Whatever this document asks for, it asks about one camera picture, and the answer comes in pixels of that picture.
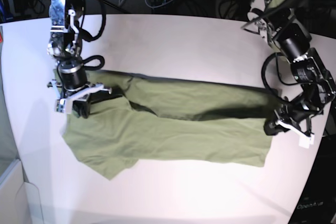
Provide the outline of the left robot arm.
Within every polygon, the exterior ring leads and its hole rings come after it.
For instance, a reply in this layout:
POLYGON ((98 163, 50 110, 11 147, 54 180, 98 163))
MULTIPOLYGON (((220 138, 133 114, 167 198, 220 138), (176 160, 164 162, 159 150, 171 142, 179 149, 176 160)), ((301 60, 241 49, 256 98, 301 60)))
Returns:
POLYGON ((324 107, 335 99, 335 81, 323 64, 317 50, 311 47, 312 37, 297 19, 295 10, 308 0, 251 0, 247 31, 253 25, 258 34, 274 50, 261 68, 264 87, 281 104, 264 124, 266 135, 293 131, 307 146, 314 142, 311 120, 323 113, 324 107), (285 57, 295 83, 302 92, 292 100, 282 98, 270 87, 266 70, 272 60, 285 57))

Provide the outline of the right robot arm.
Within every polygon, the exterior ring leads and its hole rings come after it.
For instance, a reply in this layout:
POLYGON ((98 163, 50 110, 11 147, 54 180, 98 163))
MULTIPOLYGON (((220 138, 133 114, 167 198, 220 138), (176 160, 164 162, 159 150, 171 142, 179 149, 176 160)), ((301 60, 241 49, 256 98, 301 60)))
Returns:
POLYGON ((81 57, 83 41, 98 40, 106 26, 104 0, 97 1, 100 4, 102 21, 95 36, 82 27, 86 13, 85 0, 50 0, 49 7, 51 29, 47 53, 55 60, 56 77, 47 86, 56 93, 56 112, 74 113, 84 119, 89 117, 92 104, 116 96, 113 88, 102 83, 91 83, 87 77, 87 71, 102 69, 105 64, 104 57, 81 57))

